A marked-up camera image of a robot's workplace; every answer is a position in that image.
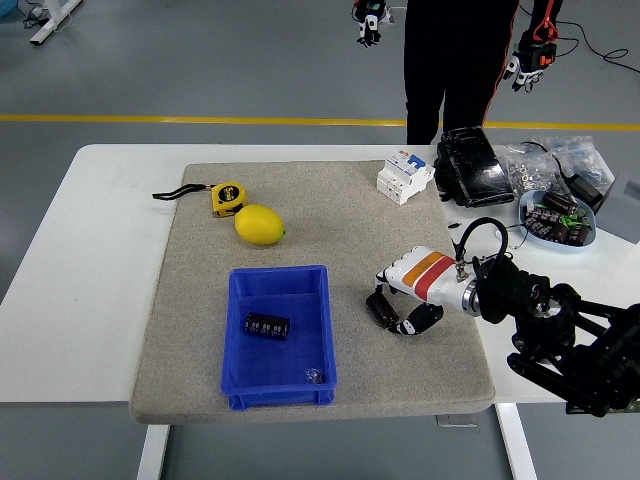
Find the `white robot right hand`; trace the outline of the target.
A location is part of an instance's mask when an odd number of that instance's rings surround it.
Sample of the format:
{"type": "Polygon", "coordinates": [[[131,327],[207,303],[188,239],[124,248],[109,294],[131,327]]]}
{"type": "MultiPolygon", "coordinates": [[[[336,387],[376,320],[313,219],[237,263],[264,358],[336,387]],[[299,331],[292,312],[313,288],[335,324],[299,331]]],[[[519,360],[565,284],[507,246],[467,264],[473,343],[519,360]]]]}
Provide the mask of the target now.
{"type": "Polygon", "coordinates": [[[476,279],[450,256],[425,246],[405,253],[389,267],[376,274],[375,291],[366,305],[379,325],[394,334],[419,335],[444,316],[446,306],[472,317],[480,315],[476,279]],[[419,301],[419,305],[402,320],[384,296],[402,293],[419,301]]]}

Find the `person's left hand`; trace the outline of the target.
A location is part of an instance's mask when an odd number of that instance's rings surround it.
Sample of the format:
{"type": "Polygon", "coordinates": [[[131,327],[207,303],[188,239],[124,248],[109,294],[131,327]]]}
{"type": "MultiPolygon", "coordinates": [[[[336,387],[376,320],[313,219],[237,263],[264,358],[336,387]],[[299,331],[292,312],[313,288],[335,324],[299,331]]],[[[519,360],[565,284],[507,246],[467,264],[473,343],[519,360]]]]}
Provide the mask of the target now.
{"type": "Polygon", "coordinates": [[[555,61],[556,51],[554,40],[540,40],[531,32],[524,32],[506,64],[502,79],[512,80],[514,92],[530,89],[555,61]]]}

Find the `person's right hand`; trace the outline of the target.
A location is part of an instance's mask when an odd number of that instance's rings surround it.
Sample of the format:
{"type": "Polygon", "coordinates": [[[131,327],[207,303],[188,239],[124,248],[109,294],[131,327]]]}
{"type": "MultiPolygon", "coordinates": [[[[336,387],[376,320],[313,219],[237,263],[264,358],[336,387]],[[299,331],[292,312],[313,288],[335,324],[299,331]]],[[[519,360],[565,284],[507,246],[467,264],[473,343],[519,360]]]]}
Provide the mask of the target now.
{"type": "Polygon", "coordinates": [[[352,18],[359,25],[357,42],[365,48],[379,43],[381,33],[379,24],[386,14],[385,1],[355,0],[352,8],[352,18]]]}

